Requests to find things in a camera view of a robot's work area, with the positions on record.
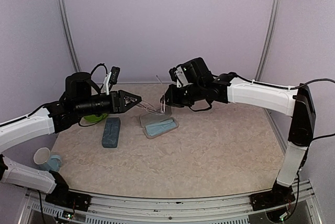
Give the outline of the purple lens pink sunglasses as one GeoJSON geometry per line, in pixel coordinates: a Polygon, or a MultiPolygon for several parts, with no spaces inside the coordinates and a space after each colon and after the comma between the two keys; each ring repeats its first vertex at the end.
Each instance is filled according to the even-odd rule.
{"type": "Polygon", "coordinates": [[[158,97],[158,100],[155,103],[142,100],[139,104],[136,105],[137,108],[143,109],[144,111],[157,115],[157,116],[163,116],[167,114],[167,108],[166,108],[166,99],[165,99],[165,85],[163,84],[162,79],[156,75],[156,80],[159,83],[160,87],[160,96],[158,97]]]}

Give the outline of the pink glasses case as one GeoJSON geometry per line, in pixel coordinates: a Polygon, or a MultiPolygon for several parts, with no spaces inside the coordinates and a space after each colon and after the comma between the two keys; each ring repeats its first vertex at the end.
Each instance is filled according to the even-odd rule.
{"type": "Polygon", "coordinates": [[[165,113],[147,112],[139,116],[141,128],[148,139],[154,139],[179,127],[179,123],[172,116],[172,107],[166,106],[165,113]]]}

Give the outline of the light blue cloth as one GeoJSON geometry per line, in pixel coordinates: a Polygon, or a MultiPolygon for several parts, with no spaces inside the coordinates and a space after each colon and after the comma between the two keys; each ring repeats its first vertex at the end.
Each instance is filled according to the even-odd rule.
{"type": "Polygon", "coordinates": [[[154,137],[173,129],[176,126],[177,124],[173,119],[167,119],[161,122],[146,125],[145,131],[148,136],[154,137]]]}

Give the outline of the grey-blue glasses case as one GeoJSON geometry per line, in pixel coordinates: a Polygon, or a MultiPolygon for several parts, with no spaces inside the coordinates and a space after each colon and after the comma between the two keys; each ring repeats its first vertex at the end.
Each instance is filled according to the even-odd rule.
{"type": "Polygon", "coordinates": [[[117,148],[121,120],[119,117],[109,117],[106,120],[105,128],[102,137],[103,148],[117,148]]]}

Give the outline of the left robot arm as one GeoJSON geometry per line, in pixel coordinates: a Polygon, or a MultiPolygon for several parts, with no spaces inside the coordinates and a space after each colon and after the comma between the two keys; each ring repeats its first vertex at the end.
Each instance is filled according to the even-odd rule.
{"type": "MultiPolygon", "coordinates": [[[[141,96],[123,90],[102,92],[90,73],[74,73],[65,79],[65,91],[59,100],[1,124],[1,152],[37,137],[65,131],[84,116],[123,114],[141,101],[141,96]]],[[[52,194],[63,206],[73,201],[73,193],[58,172],[40,171],[4,155],[1,155],[1,183],[52,194]]]]}

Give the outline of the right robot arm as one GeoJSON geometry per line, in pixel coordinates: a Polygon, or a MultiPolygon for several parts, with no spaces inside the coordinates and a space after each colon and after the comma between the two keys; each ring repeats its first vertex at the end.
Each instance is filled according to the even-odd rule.
{"type": "Polygon", "coordinates": [[[171,107],[191,108],[205,100],[224,104],[247,104],[282,113],[291,117],[288,146],[283,165],[276,178],[278,184],[268,193],[268,201],[279,205],[288,197],[288,189],[303,167],[303,159],[314,138],[316,113],[307,85],[278,86],[247,80],[235,72],[214,76],[203,58],[198,57],[171,68],[172,80],[161,97],[171,107]]]}

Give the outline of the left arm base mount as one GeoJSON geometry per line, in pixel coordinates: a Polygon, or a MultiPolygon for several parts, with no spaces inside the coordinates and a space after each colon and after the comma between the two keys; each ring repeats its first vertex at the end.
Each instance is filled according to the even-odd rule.
{"type": "Polygon", "coordinates": [[[55,188],[51,193],[46,194],[45,201],[57,206],[87,212],[92,197],[89,194],[69,190],[67,182],[58,172],[50,170],[49,173],[55,180],[55,188]]]}

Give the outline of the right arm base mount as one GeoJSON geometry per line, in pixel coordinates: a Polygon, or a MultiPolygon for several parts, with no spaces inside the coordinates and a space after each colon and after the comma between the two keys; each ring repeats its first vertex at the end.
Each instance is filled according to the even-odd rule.
{"type": "Polygon", "coordinates": [[[285,187],[274,183],[269,191],[254,193],[250,195],[250,201],[253,211],[268,209],[280,205],[288,204],[296,200],[292,186],[285,187]]]}

